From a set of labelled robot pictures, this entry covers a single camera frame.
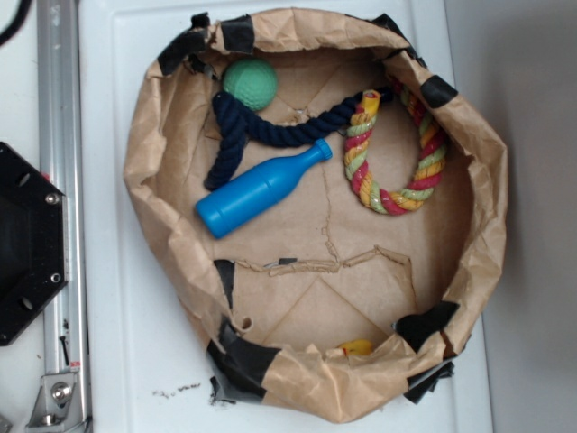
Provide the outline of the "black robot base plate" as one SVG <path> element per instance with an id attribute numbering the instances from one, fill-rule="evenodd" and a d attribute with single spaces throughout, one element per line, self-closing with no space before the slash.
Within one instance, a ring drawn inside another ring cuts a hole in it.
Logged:
<path id="1" fill-rule="evenodd" d="M 11 345 L 67 282 L 64 195 L 1 143 L 1 346 Z"/>

